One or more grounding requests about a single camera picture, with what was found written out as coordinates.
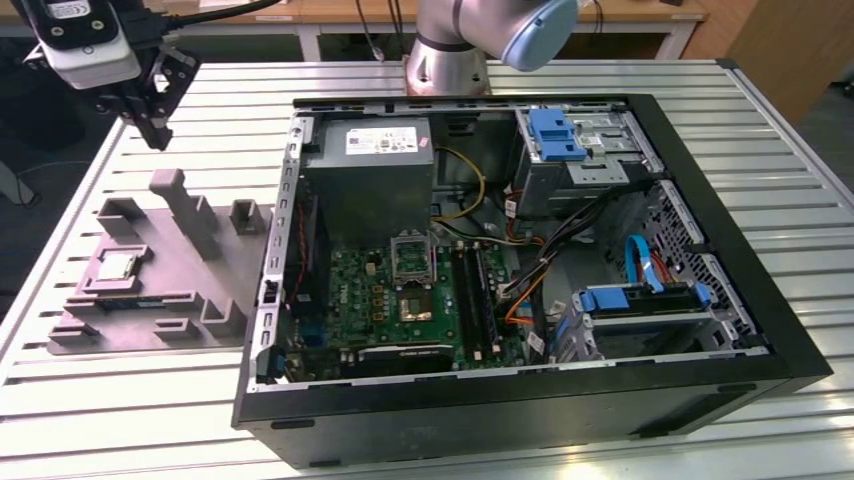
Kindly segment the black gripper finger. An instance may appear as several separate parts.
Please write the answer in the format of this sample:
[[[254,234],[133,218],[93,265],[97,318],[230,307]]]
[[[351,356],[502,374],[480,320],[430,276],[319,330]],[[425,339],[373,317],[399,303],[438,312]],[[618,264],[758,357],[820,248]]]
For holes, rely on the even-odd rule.
[[[39,45],[26,57],[26,65],[54,75],[87,99],[99,112],[117,113],[138,128],[146,142],[154,133],[151,93],[141,95],[137,80],[141,64],[130,47],[87,46],[59,51]]]
[[[166,149],[173,138],[171,118],[199,71],[199,59],[177,47],[162,47],[154,69],[153,113],[154,133],[147,139],[154,149]]]

